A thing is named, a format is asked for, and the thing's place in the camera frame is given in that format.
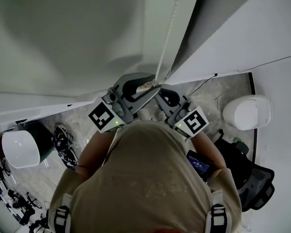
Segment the backpack strap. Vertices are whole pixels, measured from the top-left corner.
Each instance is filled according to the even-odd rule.
[[[222,190],[212,193],[212,207],[206,217],[205,233],[230,233],[232,219],[223,205]]]
[[[49,228],[54,233],[70,233],[71,215],[70,203],[72,195],[65,193],[62,205],[51,215]]]

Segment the marble floor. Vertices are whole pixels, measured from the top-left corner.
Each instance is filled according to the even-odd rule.
[[[178,87],[190,94],[204,81],[179,84]],[[253,149],[253,130],[239,131],[227,125],[222,118],[224,106],[231,100],[251,94],[248,74],[239,74],[211,79],[201,88],[191,95],[195,105],[201,106],[205,113],[209,125],[204,130],[212,141],[218,137],[218,130],[223,129],[225,132],[224,139],[232,142],[235,137],[240,138],[248,147],[248,158],[251,158]],[[85,145],[96,132],[93,122],[89,119],[88,114],[92,111],[92,105],[86,105],[76,109],[68,110],[56,115],[41,119],[40,121],[53,132],[57,123],[64,124],[67,129],[74,135],[75,143],[73,149],[77,156],[80,156]],[[160,111],[158,105],[152,100],[145,108],[138,112],[141,120],[158,120],[165,119],[164,113]],[[190,141],[186,142],[187,150],[193,149]],[[53,153],[36,167],[14,169],[11,167],[12,176],[11,185],[20,193],[30,192],[37,198],[37,204],[46,210],[52,198],[56,185],[65,170],[57,152]]]

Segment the khaki shirt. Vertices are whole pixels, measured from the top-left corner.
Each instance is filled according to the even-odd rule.
[[[126,126],[105,164],[88,180],[67,169],[53,195],[51,215],[64,193],[71,201],[71,232],[149,232],[178,229],[203,233],[211,192],[223,191],[235,231],[241,203],[229,169],[206,184],[185,156],[180,135],[153,121]]]

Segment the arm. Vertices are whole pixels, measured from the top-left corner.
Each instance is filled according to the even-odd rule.
[[[76,172],[89,179],[103,164],[116,131],[93,135],[85,146],[76,168]]]
[[[203,131],[191,138],[191,141],[197,153],[212,160],[218,169],[226,168],[222,154]]]

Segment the person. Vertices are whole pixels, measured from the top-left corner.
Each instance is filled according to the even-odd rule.
[[[237,229],[242,209],[231,172],[203,132],[191,141],[217,168],[207,183],[187,160],[180,134],[167,125],[134,122],[114,136],[96,132],[76,171],[66,169],[61,177],[49,215],[71,194],[70,232],[201,233],[216,190],[223,191]]]

